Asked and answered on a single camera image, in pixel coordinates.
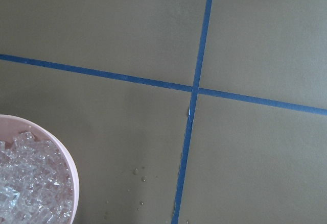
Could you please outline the clear ice cubes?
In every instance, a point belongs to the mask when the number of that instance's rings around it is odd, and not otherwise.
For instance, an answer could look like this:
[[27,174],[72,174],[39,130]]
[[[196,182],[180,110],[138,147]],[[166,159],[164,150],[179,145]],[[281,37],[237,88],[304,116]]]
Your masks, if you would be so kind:
[[69,223],[74,190],[54,142],[29,132],[1,141],[1,223]]

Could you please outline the pink ice bowl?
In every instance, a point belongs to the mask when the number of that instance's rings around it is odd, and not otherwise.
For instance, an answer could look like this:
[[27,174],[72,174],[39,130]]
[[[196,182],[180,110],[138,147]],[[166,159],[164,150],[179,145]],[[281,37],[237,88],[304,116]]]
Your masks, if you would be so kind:
[[20,118],[17,116],[1,114],[1,139],[5,141],[11,139],[16,133],[21,133],[24,131],[30,131],[37,139],[48,139],[56,144],[56,146],[60,149],[65,161],[68,165],[72,176],[72,183],[73,183],[73,211],[68,223],[73,223],[77,207],[79,203],[79,194],[80,194],[80,184],[79,184],[79,176],[78,171],[75,165],[75,162],[64,146],[64,144],[51,132],[47,131],[43,127],[27,120],[24,118]]

